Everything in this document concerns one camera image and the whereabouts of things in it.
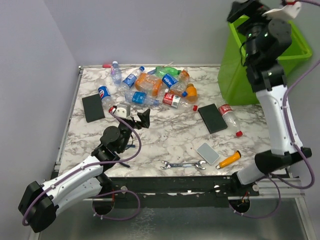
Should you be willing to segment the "pepsi bottle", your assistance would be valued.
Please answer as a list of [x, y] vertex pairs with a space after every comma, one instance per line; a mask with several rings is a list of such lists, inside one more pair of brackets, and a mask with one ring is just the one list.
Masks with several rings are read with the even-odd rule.
[[108, 88], [105, 85], [101, 85], [98, 89], [98, 94], [102, 103], [102, 106], [106, 109], [109, 109], [113, 106], [114, 101], [109, 93]]

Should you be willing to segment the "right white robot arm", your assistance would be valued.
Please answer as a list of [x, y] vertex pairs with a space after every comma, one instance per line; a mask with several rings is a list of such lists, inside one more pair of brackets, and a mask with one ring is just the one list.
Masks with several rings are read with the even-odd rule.
[[236, 196], [246, 192], [249, 184], [312, 156], [297, 134], [288, 100], [291, 89], [278, 61], [292, 44], [289, 21], [299, 14], [301, 2], [284, 0], [281, 4], [271, 9], [259, 0], [234, 1], [227, 17], [228, 23], [248, 17], [237, 31], [245, 36], [246, 76], [262, 107], [271, 143], [270, 150], [256, 154], [251, 165], [232, 175], [229, 189]]

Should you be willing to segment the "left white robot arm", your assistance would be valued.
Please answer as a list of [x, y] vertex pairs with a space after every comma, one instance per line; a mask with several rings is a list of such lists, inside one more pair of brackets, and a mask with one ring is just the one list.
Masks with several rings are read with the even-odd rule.
[[136, 121], [133, 117], [120, 117], [118, 110], [118, 106], [113, 106], [109, 113], [119, 125], [104, 130], [99, 145], [86, 159], [62, 175], [43, 183], [33, 181], [26, 187], [18, 205], [23, 226], [39, 233], [73, 204], [89, 197], [103, 198], [115, 193], [105, 171], [138, 156], [141, 143], [133, 156], [121, 159], [119, 154], [126, 150], [131, 135], [137, 135], [137, 130], [142, 128], [149, 128], [151, 112], [150, 109], [139, 112], [139, 120]]

